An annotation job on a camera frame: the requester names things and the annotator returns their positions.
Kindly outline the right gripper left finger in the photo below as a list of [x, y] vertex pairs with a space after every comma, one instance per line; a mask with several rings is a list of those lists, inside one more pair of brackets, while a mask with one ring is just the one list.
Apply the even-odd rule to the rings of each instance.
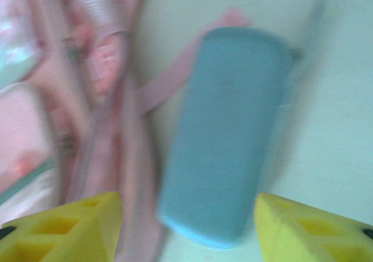
[[1, 261], [114, 261], [122, 225], [118, 192], [107, 192], [9, 221]]

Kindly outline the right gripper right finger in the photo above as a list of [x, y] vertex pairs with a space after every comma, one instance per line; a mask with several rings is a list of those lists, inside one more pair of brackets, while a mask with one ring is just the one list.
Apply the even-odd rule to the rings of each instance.
[[264, 261], [372, 262], [372, 226], [260, 193], [255, 227]]

